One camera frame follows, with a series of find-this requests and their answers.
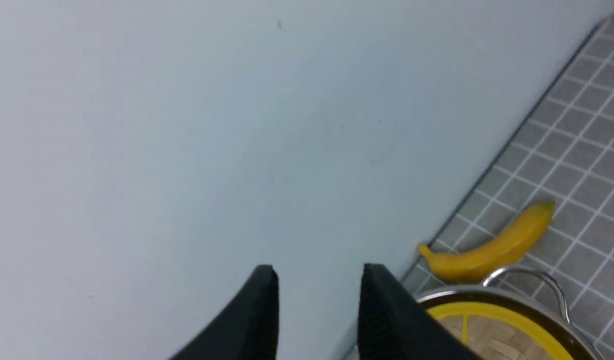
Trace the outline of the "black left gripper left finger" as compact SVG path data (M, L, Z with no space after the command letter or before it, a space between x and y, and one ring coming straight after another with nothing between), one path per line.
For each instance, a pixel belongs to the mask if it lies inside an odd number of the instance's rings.
M213 321L173 360L274 360L279 340L279 278L259 265Z

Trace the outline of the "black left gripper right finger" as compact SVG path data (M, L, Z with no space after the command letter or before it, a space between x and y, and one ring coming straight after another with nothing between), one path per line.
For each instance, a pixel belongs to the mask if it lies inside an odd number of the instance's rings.
M478 360L382 264L363 267L358 309L361 360Z

